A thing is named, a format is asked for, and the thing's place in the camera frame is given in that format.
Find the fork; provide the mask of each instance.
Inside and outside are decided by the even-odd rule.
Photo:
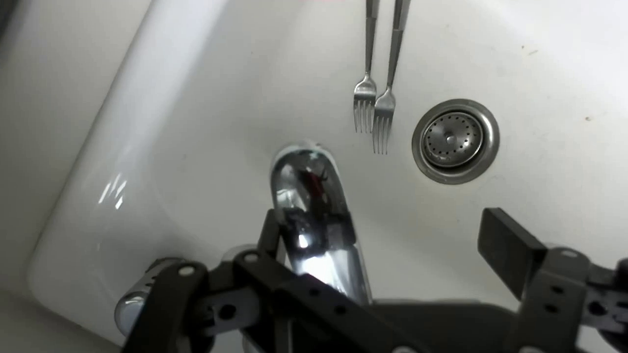
[[[356,132],[372,134],[378,85],[372,79],[380,0],[368,0],[368,73],[354,89]]]
[[[405,40],[409,10],[411,10],[411,0],[395,0],[389,79],[388,79],[386,93],[376,101],[376,120],[374,120],[374,152],[382,156],[389,154],[389,138],[391,138],[393,116],[397,107],[395,95],[393,95],[393,83],[395,83],[401,46]]]

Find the chrome faucet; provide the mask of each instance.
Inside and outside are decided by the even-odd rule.
[[[319,144],[284,150],[272,171],[278,222],[297,275],[372,303],[354,220],[333,156]]]

